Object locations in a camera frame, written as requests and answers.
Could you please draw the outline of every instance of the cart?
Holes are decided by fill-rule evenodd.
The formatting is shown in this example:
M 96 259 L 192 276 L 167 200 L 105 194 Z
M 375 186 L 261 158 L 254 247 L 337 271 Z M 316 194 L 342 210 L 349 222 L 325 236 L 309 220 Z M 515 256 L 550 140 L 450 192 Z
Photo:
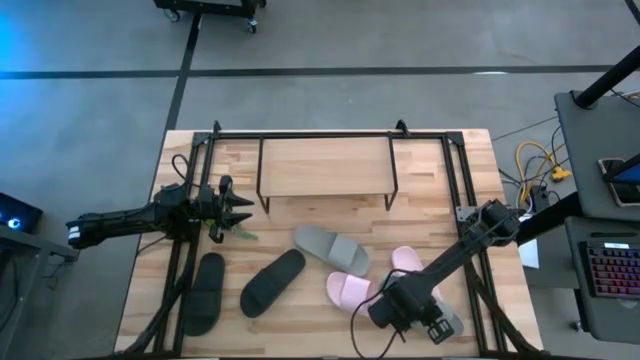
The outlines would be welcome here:
M 241 5 L 187 0 L 153 0 L 153 2 L 156 4 L 156 7 L 164 10 L 165 16 L 171 22 L 180 21 L 180 13 L 178 11 L 236 16 L 246 19 L 247 29 L 252 34 L 258 31 L 258 22 L 253 17 L 256 13 L 256 8 L 258 6 L 261 8 L 267 6 L 267 0 L 240 0 Z

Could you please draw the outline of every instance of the slide sandal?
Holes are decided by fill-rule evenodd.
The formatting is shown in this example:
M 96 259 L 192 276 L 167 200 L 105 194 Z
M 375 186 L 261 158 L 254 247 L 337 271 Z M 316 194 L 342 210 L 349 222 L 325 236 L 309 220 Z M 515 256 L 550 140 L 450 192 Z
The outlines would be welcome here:
M 353 313 L 361 302 L 375 293 L 375 288 L 371 286 L 371 281 L 367 279 L 361 279 L 342 272 L 333 272 L 327 279 L 327 294 L 331 302 L 350 313 Z M 358 310 L 358 314 L 369 316 L 367 309 L 374 302 L 374 300 L 371 300 L 362 305 Z
M 296 246 L 355 276 L 369 270 L 369 255 L 357 241 L 316 226 L 301 225 L 293 233 Z
M 242 290 L 242 313 L 250 318 L 262 315 L 302 272 L 305 264 L 304 255 L 296 249 L 291 249 L 260 270 Z
M 208 253 L 200 260 L 196 280 L 184 306 L 184 333 L 189 336 L 206 334 L 220 317 L 224 258 Z
M 394 269 L 402 269 L 407 271 L 420 271 L 424 269 L 422 261 L 415 250 L 408 246 L 401 246 L 393 251 L 391 254 L 391 262 Z M 438 302 L 440 310 L 442 310 L 442 316 L 447 319 L 449 325 L 453 328 L 454 335 L 462 335 L 464 331 L 464 324 L 460 317 L 453 311 L 453 308 L 444 300 L 442 300 L 442 294 L 440 289 L 436 286 L 431 293 Z

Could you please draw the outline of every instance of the wooden table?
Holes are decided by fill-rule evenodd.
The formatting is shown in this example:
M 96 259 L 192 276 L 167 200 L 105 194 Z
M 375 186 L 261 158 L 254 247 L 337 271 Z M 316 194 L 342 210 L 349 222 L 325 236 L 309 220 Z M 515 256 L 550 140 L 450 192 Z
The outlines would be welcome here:
M 463 130 L 463 133 L 478 203 L 494 198 L 504 201 L 489 132 Z M 154 193 L 162 185 L 181 182 L 171 168 L 170 159 L 178 153 L 188 155 L 192 134 L 192 131 L 171 131 L 167 134 Z M 243 222 L 243 227 L 257 235 L 258 240 L 240 239 L 229 233 L 223 244 L 214 244 L 203 230 L 198 258 L 215 251 L 226 260 L 222 312 L 209 333 L 201 337 L 185 337 L 182 354 L 206 357 L 354 357 L 349 314 L 332 305 L 325 291 L 327 276 L 334 269 L 316 258 L 306 257 L 305 270 L 271 308 L 256 319 L 248 319 L 240 311 L 240 293 L 261 268 L 293 248 L 292 230 L 298 224 L 322 226 L 357 239 L 369 253 L 371 266 L 367 277 L 374 282 L 382 281 L 391 269 L 391 252 L 399 246 L 408 245 L 416 249 L 424 264 L 432 261 L 457 240 L 442 145 L 436 140 L 394 140 L 399 193 L 390 211 L 385 210 L 381 196 L 342 195 L 275 198 L 271 200 L 271 212 L 267 215 L 256 196 L 258 143 L 257 140 L 216 142 L 210 183 L 217 184 L 221 175 L 229 174 L 234 179 L 236 193 L 256 202 L 256 205 L 242 208 L 242 211 L 253 213 L 252 218 Z M 297 146 L 301 147 L 301 152 L 307 150 L 304 141 L 298 140 Z M 458 188 L 465 203 L 455 150 L 453 158 Z M 146 234 L 140 246 L 158 237 L 159 234 Z M 137 258 L 116 350 L 130 345 L 160 306 L 170 249 L 171 242 L 163 241 Z M 500 305 L 527 340 L 542 348 L 515 244 L 491 248 L 489 257 Z M 464 322 L 462 336 L 434 345 L 424 334 L 409 332 L 407 343 L 396 341 L 387 356 L 477 355 L 465 284 L 461 269 L 440 284 L 445 301 L 453 306 Z M 483 309 L 489 344 L 494 344 L 491 321 Z M 175 312 L 169 319 L 167 348 L 173 339 L 174 322 Z M 365 317 L 356 321 L 355 328 L 359 348 L 368 356 L 377 356 L 392 333 L 389 329 L 377 328 Z

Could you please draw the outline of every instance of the concrete floor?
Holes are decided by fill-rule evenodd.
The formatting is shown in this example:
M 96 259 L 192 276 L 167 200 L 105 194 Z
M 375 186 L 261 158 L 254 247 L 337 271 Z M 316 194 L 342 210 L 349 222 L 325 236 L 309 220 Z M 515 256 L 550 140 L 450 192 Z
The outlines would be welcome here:
M 582 66 L 619 61 L 640 35 L 622 0 L 269 0 L 256 17 L 251 36 L 240 19 L 205 16 L 191 68 L 546 66 L 549 73 L 191 78 L 177 129 L 210 128 L 213 120 L 227 129 L 387 128 L 402 118 L 413 128 L 488 128 L 497 138 L 554 116 L 556 92 L 599 76 L 577 72 Z M 192 18 L 169 23 L 148 0 L 5 0 L 0 75 L 179 70 Z M 553 68 L 566 65 L 573 70 Z M 148 199 L 177 81 L 134 76 L 0 80 L 0 153 L 10 154 L 0 191 L 42 208 L 39 232 L 52 241 L 64 243 L 64 223 L 83 212 Z M 637 75 L 619 86 L 637 88 Z M 547 144 L 557 126 L 551 120 L 495 141 L 499 166 L 516 176 L 517 145 Z M 570 180 L 552 186 L 561 195 L 574 190 Z M 515 190 L 505 185 L 508 199 Z M 14 358 L 112 350 L 131 240 L 83 251 L 55 290 L 42 286 Z M 637 358 L 639 346 L 573 333 L 569 290 L 531 294 L 547 350 Z

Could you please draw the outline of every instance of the rgb keyboard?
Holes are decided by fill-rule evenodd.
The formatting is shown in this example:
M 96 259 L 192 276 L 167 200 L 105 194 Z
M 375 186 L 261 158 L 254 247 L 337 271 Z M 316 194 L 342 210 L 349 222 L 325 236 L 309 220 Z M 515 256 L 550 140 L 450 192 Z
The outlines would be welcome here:
M 640 299 L 640 250 L 589 246 L 586 255 L 595 296 Z

